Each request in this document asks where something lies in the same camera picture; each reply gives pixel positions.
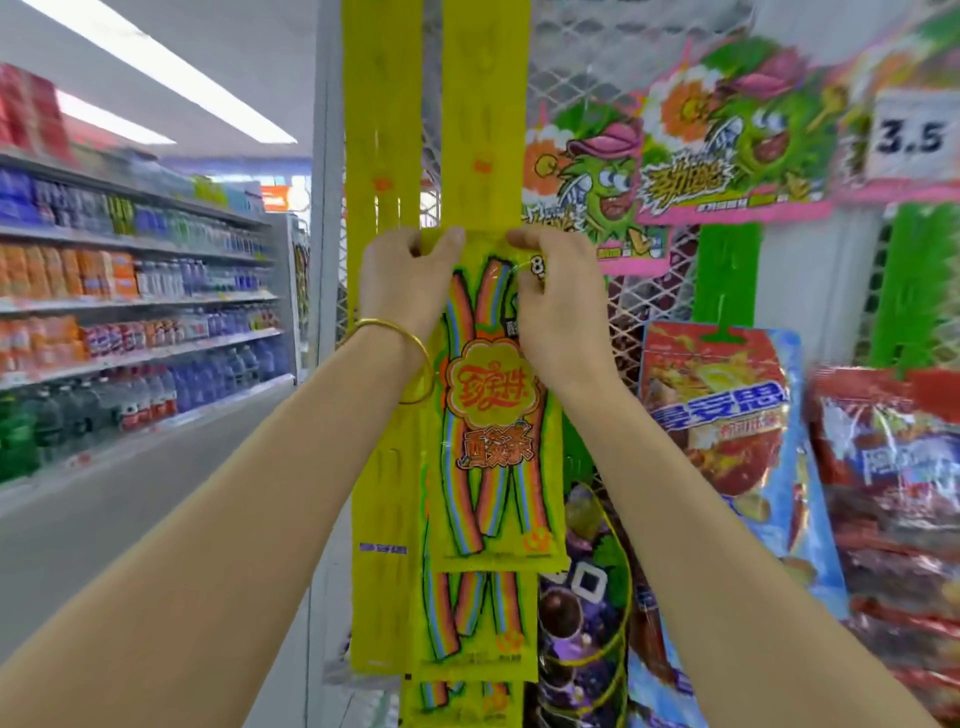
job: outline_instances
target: yellow hanging strip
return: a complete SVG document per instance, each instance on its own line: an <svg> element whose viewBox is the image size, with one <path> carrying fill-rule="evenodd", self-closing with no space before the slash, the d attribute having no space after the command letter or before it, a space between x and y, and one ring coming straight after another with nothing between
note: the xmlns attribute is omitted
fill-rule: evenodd
<svg viewBox="0 0 960 728"><path fill-rule="evenodd" d="M520 222L529 0L444 0L444 226Z"/></svg>
<svg viewBox="0 0 960 728"><path fill-rule="evenodd" d="M364 249L381 232L419 221L421 17L421 0L343 3L351 327ZM417 538L417 422L416 407L396 410L353 490L350 655L358 672L398 674L405 662L417 573L409 555Z"/></svg>

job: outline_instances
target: gold bracelet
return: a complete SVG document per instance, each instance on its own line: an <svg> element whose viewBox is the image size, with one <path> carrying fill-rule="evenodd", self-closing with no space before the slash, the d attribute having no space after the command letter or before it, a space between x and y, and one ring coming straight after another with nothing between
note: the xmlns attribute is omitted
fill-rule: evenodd
<svg viewBox="0 0 960 728"><path fill-rule="evenodd" d="M420 352L423 354L423 361L426 365L426 374L427 378L430 381L430 386L423 395L412 401L403 401L400 400L400 404L420 404L422 401L427 399L430 395L433 394L433 389L435 385L434 376L433 376L433 367L430 365L430 352L426 350L426 347L423 345L423 342L415 334L410 333L406 328L402 327L400 324L395 324L393 321L385 321L384 319L360 319L356 324L353 325L353 330L347 334L346 338L340 342L340 346L343 346L350 337L353 336L357 331L363 327L368 326L377 326L390 328L396 331L398 334L410 339L414 344L418 346Z"/></svg>

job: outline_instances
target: hand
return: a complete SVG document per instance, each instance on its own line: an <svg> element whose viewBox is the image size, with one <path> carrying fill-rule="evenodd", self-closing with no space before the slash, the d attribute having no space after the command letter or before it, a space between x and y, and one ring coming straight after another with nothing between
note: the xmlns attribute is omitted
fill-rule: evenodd
<svg viewBox="0 0 960 728"><path fill-rule="evenodd" d="M425 344L446 306L466 239L463 228L450 228L430 255L421 256L419 231L378 236L360 269L360 318L390 321Z"/></svg>
<svg viewBox="0 0 960 728"><path fill-rule="evenodd" d="M520 347L540 380L561 402L584 386L619 381L593 244L579 232L544 227L513 230L507 239L546 258L545 285L528 270L518 279Z"/></svg>

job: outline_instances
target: store shelf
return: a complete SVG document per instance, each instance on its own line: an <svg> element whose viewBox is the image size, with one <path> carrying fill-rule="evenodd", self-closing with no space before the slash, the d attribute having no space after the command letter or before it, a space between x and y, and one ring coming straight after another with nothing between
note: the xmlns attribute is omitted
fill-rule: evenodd
<svg viewBox="0 0 960 728"><path fill-rule="evenodd" d="M90 361L78 367L68 369L57 369L51 371L41 371L35 373L11 372L0 376L0 391L16 389L17 387L26 387L31 384L39 384L44 381L54 381L72 376L84 376L103 372L107 369L116 369L117 367L130 367L142 364L145 361L155 361L165 359L169 356L179 356L180 354L193 352L206 352L210 349L219 349L220 347L235 346L244 344L257 339L266 339L271 336L278 336L283 331L279 328L264 328L261 331L248 331L246 333L233 334L231 336L215 336L210 339L200 339L199 341L189 341L183 344L177 344L171 347L156 347L155 349L145 349L139 352L128 352L116 354L114 356L102 356L94 361Z"/></svg>
<svg viewBox="0 0 960 728"><path fill-rule="evenodd" d="M197 215L206 215L207 217L226 220L227 222L236 223L248 228L266 225L264 220L256 215L243 214L203 202L181 200L177 197L141 189L134 184L126 182L104 180L81 169L66 166L62 162L52 159L27 157L13 152L10 149L0 151L0 166L13 167L15 169L22 169L25 172L32 172L53 182L76 184L77 186L96 189L109 194L129 195L130 197L152 205L171 207Z"/></svg>
<svg viewBox="0 0 960 728"><path fill-rule="evenodd" d="M167 253L171 255L188 255L190 257L216 258L218 260L242 260L247 263L273 263L269 258L247 255L245 253L227 253L217 250L196 251L183 248L167 240L157 240L151 237L98 235L94 232L75 231L69 228L0 225L0 237L18 237L55 243L95 245L99 248L115 248L123 251Z"/></svg>
<svg viewBox="0 0 960 728"><path fill-rule="evenodd" d="M292 390L293 384L293 375L278 376L244 392L238 392L212 404L154 423L108 444L75 454L33 475L0 483L0 519L38 498L67 488L81 475L89 473L92 468L117 465L122 459L134 457L148 449L163 447L166 442L165 435L180 431L188 425L201 425L214 420L252 400L274 395L284 387Z"/></svg>
<svg viewBox="0 0 960 728"><path fill-rule="evenodd" d="M267 291L253 293L218 293L188 299L70 299L60 301L15 301L0 298L0 314L41 313L44 311L86 311L101 308L143 308L158 305L204 305L205 303L258 303L276 301Z"/></svg>

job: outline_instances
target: white price sign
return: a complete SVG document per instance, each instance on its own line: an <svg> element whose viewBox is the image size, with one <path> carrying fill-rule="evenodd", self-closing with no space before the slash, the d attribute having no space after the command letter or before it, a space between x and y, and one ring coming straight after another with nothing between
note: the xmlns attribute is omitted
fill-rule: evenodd
<svg viewBox="0 0 960 728"><path fill-rule="evenodd" d="M867 178L949 182L958 177L960 91L880 91L870 132Z"/></svg>

